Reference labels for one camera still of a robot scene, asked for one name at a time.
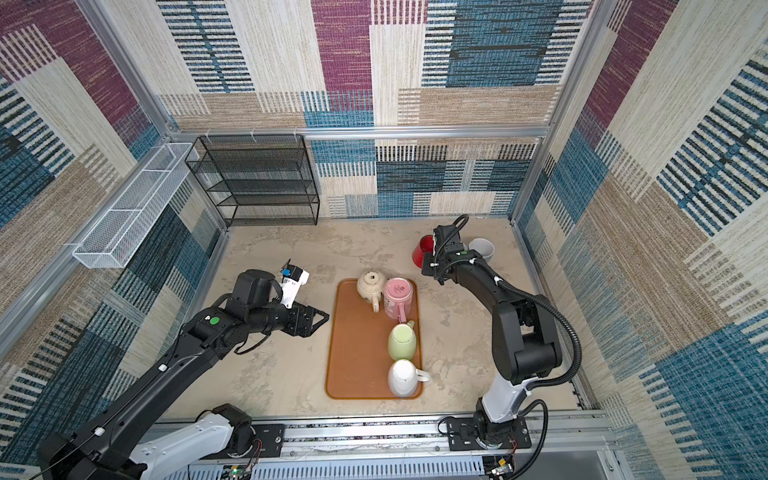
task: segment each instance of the black mesh shelf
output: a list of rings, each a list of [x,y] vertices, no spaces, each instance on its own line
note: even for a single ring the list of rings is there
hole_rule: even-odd
[[[300,135],[199,137],[187,166],[227,226],[317,225],[320,202]]]

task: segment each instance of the patchwork fabric wall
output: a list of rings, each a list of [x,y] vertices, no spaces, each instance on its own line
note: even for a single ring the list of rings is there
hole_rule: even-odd
[[[320,216],[506,215],[539,139],[307,142]]]
[[[158,133],[74,1],[0,8],[1,313]]]
[[[520,219],[637,478],[768,478],[767,38],[620,0]]]
[[[220,234],[190,181],[124,270],[79,266],[3,358],[2,476],[36,465],[47,434],[106,408],[175,340]]]
[[[101,0],[181,128],[545,122],[591,0]]]

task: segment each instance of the white wire basket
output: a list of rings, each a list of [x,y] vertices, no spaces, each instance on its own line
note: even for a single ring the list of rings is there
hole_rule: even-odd
[[[161,147],[72,255],[87,268],[125,268],[187,177],[185,158],[198,159],[191,143]]]

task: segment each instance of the wire shelf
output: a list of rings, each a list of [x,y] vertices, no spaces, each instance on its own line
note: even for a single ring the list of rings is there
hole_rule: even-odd
[[[91,228],[73,256],[87,268],[125,268],[195,161],[191,143],[165,144]]]
[[[317,185],[301,136],[206,136],[193,150],[187,166],[228,227],[317,225]]]

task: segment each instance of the tray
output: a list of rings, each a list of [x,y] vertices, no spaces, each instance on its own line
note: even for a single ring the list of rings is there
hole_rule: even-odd
[[[422,368],[422,340],[419,325],[419,292],[413,286],[413,303],[408,320],[414,320],[416,354],[411,359],[417,369]],[[392,328],[398,324],[384,313],[380,305],[378,313],[371,304],[357,293],[357,279],[348,278],[339,282],[336,291],[336,305],[333,308],[333,331],[328,352],[326,372],[326,393],[332,399],[401,399],[389,390],[389,367],[395,362],[387,353],[387,339]],[[419,382],[414,394],[422,394],[423,384]]]

